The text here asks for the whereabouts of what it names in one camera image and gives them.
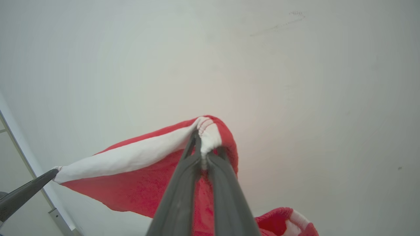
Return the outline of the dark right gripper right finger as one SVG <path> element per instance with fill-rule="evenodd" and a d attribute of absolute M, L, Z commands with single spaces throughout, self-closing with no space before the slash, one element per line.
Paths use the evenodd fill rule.
<path fill-rule="evenodd" d="M 207 155 L 214 197 L 215 236 L 261 236 L 226 149 Z"/>

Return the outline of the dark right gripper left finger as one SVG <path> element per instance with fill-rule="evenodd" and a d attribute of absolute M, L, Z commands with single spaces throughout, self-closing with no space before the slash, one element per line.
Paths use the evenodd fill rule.
<path fill-rule="evenodd" d="M 183 151 L 146 236 L 192 236 L 195 187 L 201 175 L 201 138 L 194 131 Z"/>

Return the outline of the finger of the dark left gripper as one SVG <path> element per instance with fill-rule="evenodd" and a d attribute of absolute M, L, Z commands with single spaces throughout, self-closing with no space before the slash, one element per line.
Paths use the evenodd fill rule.
<path fill-rule="evenodd" d="M 0 198 L 0 224 L 4 224 L 19 208 L 52 181 L 59 170 L 52 169 Z"/>

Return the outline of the red shorts white stripe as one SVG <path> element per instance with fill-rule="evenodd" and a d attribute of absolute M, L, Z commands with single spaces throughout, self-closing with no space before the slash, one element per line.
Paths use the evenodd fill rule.
<path fill-rule="evenodd" d="M 201 175 L 196 182 L 192 236 L 214 235 L 214 197 L 207 155 L 224 147 L 238 173 L 237 144 L 220 119 L 206 115 L 131 138 L 59 170 L 54 181 L 114 211 L 153 219 L 191 134 L 201 138 Z M 255 218 L 261 236 L 319 236 L 315 226 L 292 208 L 280 207 Z"/>

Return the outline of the grey metal wall rail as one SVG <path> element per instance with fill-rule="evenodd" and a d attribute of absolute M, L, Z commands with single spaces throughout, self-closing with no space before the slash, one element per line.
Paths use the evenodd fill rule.
<path fill-rule="evenodd" d="M 0 110 L 0 199 L 36 177 Z M 0 236 L 81 235 L 42 189 L 7 221 L 0 220 Z"/>

